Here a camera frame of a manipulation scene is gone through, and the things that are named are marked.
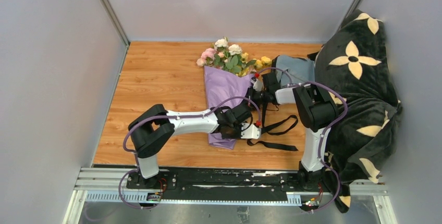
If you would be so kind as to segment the pink fake flower stem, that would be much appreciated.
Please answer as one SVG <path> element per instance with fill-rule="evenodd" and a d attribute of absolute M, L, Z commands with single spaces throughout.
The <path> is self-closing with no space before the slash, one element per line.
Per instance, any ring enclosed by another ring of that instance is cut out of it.
<path fill-rule="evenodd" d="M 202 54 L 201 57 L 196 60 L 196 65 L 198 67 L 203 66 L 214 66 L 215 55 L 218 52 L 214 48 L 207 48 Z"/>

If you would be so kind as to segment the light blue cloth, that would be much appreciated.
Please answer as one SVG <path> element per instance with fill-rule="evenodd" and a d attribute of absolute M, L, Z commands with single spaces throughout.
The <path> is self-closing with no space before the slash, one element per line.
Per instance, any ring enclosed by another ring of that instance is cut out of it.
<path fill-rule="evenodd" d="M 272 66 L 278 68 L 274 72 L 281 86 L 315 81 L 314 61 L 310 59 L 279 55 L 273 60 Z"/>

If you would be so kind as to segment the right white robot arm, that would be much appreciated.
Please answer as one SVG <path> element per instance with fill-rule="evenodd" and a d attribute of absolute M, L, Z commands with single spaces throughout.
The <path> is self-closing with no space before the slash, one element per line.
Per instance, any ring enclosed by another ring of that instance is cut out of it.
<path fill-rule="evenodd" d="M 338 108 L 329 92 L 319 85 L 306 83 L 282 87 L 274 72 L 264 74 L 262 78 L 252 78 L 246 97 L 261 106 L 262 114 L 265 114 L 268 104 L 296 105 L 298 115 L 294 116 L 295 122 L 301 122 L 305 127 L 305 147 L 299 162 L 298 186 L 304 191 L 312 191 L 325 170 L 326 139 L 330 124 L 338 118 Z"/>

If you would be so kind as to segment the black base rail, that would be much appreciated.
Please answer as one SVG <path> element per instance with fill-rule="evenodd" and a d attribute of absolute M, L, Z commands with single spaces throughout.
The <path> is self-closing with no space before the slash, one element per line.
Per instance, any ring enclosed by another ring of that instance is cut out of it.
<path fill-rule="evenodd" d="M 294 205 L 318 208 L 328 190 L 298 171 L 162 167 L 148 179 L 127 176 L 126 188 L 179 203 Z"/>

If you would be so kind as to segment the pink wrapping paper sheet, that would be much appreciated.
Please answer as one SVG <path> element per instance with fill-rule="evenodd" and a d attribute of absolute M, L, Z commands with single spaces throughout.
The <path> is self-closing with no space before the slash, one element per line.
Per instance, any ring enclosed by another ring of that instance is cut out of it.
<path fill-rule="evenodd" d="M 239 77 L 234 73 L 209 66 L 205 66 L 203 71 L 205 96 L 209 108 L 219 104 L 234 108 L 242 102 L 242 99 L 233 99 L 233 97 L 245 97 L 251 86 L 251 74 Z"/>

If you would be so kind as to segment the dark floral blanket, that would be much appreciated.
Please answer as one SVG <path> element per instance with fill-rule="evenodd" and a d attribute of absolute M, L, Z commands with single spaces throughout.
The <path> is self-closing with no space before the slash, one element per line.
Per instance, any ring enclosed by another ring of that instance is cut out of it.
<path fill-rule="evenodd" d="M 323 181 L 336 194 L 337 209 L 351 204 L 350 184 L 378 183 L 396 150 L 402 104 L 387 63 L 384 23 L 360 10 L 345 18 L 338 32 L 314 57 L 315 81 L 328 92 L 345 117 L 325 140 L 328 168 Z"/>

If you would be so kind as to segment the white fake rose stem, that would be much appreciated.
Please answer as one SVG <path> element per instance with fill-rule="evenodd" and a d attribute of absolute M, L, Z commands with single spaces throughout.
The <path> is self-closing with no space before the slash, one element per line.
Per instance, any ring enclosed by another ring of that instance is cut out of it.
<path fill-rule="evenodd" d="M 243 51 L 238 44 L 230 45 L 227 38 L 222 38 L 213 44 L 213 48 L 217 52 L 223 52 L 225 55 L 224 58 L 219 58 L 217 54 L 215 55 L 214 66 L 216 68 L 234 74 L 240 71 L 237 65 Z"/>

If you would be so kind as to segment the yellow fake flower stem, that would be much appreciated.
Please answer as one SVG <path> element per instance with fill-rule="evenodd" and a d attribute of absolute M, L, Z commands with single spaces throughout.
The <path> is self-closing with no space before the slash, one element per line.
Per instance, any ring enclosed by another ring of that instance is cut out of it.
<path fill-rule="evenodd" d="M 237 65 L 240 68 L 236 75 L 239 77 L 244 77 L 248 74 L 255 73 L 263 68 L 270 67 L 272 64 L 272 59 L 267 56 L 262 56 L 261 58 L 249 59 L 248 53 L 242 53 L 239 58 L 239 63 Z"/>

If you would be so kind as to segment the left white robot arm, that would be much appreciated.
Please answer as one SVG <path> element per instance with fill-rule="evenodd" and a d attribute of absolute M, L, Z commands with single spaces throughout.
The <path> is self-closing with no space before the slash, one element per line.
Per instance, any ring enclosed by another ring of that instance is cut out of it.
<path fill-rule="evenodd" d="M 258 123 L 247 122 L 251 118 L 247 105 L 212 107 L 199 112 L 166 110 L 156 104 L 128 126 L 126 140 L 134 145 L 134 155 L 140 174 L 140 183 L 147 189 L 159 184 L 157 154 L 167 141 L 177 135 L 189 133 L 220 134 L 223 139 L 258 139 L 261 128 Z"/>

